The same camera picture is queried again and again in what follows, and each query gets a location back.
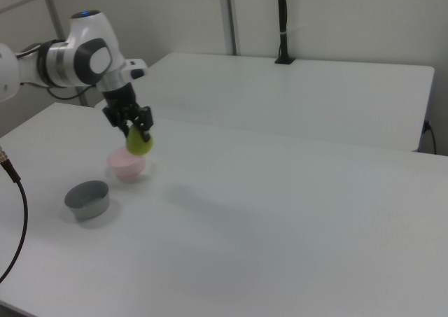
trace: black pole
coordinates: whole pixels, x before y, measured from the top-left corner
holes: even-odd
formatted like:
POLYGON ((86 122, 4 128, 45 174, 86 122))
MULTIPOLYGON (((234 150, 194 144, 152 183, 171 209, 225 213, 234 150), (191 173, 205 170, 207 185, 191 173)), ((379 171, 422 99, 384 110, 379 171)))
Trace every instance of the black pole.
POLYGON ((294 58, 288 54, 288 35, 286 33, 286 23, 288 21, 288 9, 286 0, 279 0, 279 23, 280 23, 280 56, 275 64, 291 64, 294 58))

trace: table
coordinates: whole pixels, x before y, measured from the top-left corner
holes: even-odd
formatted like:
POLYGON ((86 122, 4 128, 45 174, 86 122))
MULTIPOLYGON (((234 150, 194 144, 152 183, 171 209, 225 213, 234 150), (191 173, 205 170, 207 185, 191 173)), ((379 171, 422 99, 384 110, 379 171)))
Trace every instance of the table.
POLYGON ((173 53, 133 85, 155 117, 413 151, 433 74, 428 66, 173 53))
MULTIPOLYGON (((448 160, 157 118, 140 179, 101 111, 54 104, 0 139, 29 235, 0 301, 37 317, 446 316, 448 160), (63 199, 99 179, 101 216, 63 199)), ((0 269, 20 236, 0 174, 0 269)))

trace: cable connector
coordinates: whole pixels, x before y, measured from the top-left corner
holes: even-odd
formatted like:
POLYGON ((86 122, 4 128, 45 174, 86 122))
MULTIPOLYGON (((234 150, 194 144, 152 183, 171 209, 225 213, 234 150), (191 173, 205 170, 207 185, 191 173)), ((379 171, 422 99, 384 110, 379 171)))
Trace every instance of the cable connector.
POLYGON ((4 152, 1 146, 0 146, 0 165, 3 167, 3 169, 6 170, 6 172, 11 177, 14 183, 18 183, 20 181, 19 174, 14 169, 13 164, 8 159, 7 154, 4 152))

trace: white table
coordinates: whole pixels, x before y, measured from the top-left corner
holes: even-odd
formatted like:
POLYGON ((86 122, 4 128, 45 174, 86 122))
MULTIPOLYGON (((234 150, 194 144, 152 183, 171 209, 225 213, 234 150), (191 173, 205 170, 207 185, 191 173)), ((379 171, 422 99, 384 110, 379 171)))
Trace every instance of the white table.
POLYGON ((286 66, 271 58, 174 53, 134 88, 155 117, 412 151, 433 74, 427 66, 311 60, 286 66))
MULTIPOLYGON (((123 137, 54 104, 0 139, 29 197, 0 301, 38 317, 448 315, 448 160, 156 119, 150 169, 106 170, 123 137), (63 199, 100 179, 111 206, 63 199)), ((0 173, 0 269, 22 205, 0 173)))

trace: gray bowl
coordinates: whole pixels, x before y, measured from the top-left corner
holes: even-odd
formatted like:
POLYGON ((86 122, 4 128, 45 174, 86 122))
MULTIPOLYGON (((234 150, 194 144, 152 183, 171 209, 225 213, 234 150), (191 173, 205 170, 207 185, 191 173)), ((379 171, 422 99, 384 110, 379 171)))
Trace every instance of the gray bowl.
POLYGON ((81 183, 66 194, 64 202, 77 219, 94 218, 109 207, 109 186, 103 181, 81 183))

